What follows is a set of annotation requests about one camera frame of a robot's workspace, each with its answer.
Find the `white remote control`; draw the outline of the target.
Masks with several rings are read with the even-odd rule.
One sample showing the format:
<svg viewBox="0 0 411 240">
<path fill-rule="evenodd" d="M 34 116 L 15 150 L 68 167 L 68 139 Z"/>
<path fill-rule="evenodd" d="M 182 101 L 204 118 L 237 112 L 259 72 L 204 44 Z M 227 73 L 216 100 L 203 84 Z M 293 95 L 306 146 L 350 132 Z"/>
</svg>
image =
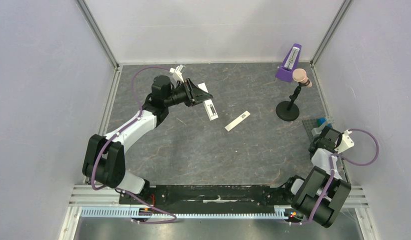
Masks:
<svg viewBox="0 0 411 240">
<path fill-rule="evenodd" d="M 214 104 L 213 104 L 213 101 L 211 99 L 204 101 L 203 105 L 204 105 L 204 108 L 206 110 L 206 113 L 207 113 L 208 118 L 209 118 L 210 121 L 213 121 L 213 120 L 215 120 L 219 117 L 215 106 L 214 106 L 214 109 L 216 111 L 216 115 L 212 115 L 212 112 L 211 112 L 211 109 L 210 109 L 209 105 L 214 105 Z"/>
</svg>

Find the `white remote battery cover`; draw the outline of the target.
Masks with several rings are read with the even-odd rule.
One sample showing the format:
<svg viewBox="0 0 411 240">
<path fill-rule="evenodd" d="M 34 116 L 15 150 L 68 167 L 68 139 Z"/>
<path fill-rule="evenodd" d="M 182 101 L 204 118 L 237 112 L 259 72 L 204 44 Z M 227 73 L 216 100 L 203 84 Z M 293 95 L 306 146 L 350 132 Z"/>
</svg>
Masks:
<svg viewBox="0 0 411 240">
<path fill-rule="evenodd" d="M 233 121 L 231 121 L 229 124 L 227 124 L 224 128 L 227 132 L 230 132 L 233 130 L 237 125 L 239 125 L 242 121 L 244 121 L 246 118 L 248 118 L 251 115 L 249 111 L 243 112 L 241 115 L 239 115 L 237 118 L 235 118 Z"/>
</svg>

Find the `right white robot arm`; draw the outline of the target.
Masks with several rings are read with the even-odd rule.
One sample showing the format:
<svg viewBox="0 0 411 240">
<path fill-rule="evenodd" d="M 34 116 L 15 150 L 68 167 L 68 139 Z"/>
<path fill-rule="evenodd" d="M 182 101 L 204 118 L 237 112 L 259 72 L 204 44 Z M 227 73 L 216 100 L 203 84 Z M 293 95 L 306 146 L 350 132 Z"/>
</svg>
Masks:
<svg viewBox="0 0 411 240">
<path fill-rule="evenodd" d="M 336 147 L 342 139 L 341 132 L 325 126 L 308 148 L 313 168 L 307 178 L 295 176 L 292 184 L 282 190 L 286 203 L 324 228 L 334 223 L 352 189 L 337 170 L 340 154 Z"/>
</svg>

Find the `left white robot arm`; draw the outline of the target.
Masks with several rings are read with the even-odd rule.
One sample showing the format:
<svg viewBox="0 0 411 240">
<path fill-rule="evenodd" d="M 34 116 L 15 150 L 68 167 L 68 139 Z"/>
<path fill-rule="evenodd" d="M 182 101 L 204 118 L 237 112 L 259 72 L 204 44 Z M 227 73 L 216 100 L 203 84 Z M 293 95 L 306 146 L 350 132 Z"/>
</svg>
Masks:
<svg viewBox="0 0 411 240">
<path fill-rule="evenodd" d="M 124 125 L 106 135 L 94 134 L 87 144 L 82 174 L 112 189 L 131 192 L 138 204 L 149 201 L 149 182 L 126 169 L 126 152 L 143 135 L 157 128 L 168 116 L 169 107 L 187 107 L 211 100 L 213 95 L 195 85 L 189 78 L 173 86 L 165 75 L 154 78 L 151 93 L 141 109 Z"/>
</svg>

